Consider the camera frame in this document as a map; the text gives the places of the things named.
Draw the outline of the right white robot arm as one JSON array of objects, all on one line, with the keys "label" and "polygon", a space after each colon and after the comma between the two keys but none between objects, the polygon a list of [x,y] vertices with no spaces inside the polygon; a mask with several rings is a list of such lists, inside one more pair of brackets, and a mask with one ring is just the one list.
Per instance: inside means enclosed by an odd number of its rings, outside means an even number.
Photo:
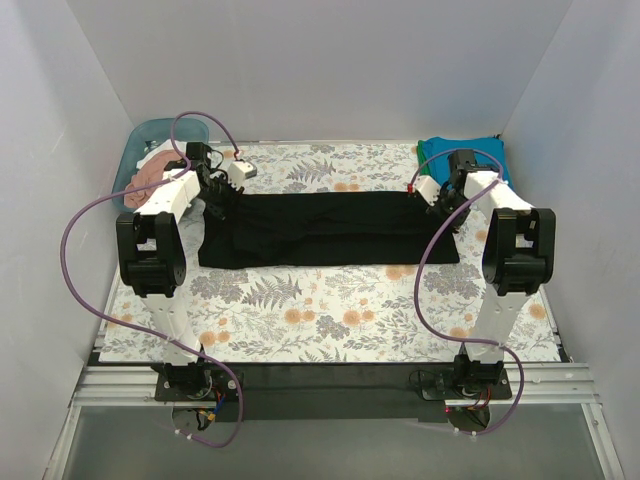
[{"label": "right white robot arm", "polygon": [[507,385],[504,347],[522,307],[552,277],[556,233],[555,213],[521,199],[503,179],[502,165],[481,165],[480,154],[450,151],[449,179],[438,187],[427,178],[418,188],[443,220],[441,232],[459,230],[473,205],[489,221],[481,262],[486,288],[475,333],[462,341],[439,387],[469,398]]}]

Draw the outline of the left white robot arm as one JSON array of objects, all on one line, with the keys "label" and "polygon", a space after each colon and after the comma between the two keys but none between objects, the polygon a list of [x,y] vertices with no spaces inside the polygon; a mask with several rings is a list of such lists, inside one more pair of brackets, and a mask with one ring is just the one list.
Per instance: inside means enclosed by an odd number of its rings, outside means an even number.
[{"label": "left white robot arm", "polygon": [[167,343],[159,372],[172,389],[192,400],[240,399],[241,382],[225,365],[200,351],[189,319],[181,286],[187,272],[178,222],[192,201],[217,183],[211,177],[213,149],[199,142],[177,152],[180,160],[164,165],[162,179],[134,212],[116,221],[120,274],[152,315],[150,331]]}]

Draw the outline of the black t shirt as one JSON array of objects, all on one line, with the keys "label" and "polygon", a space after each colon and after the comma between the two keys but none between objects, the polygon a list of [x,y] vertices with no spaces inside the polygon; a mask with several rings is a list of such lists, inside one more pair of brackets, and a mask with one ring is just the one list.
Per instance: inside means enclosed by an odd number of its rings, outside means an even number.
[{"label": "black t shirt", "polygon": [[398,191],[240,195],[207,203],[200,266],[456,264],[451,231],[418,196]]}]

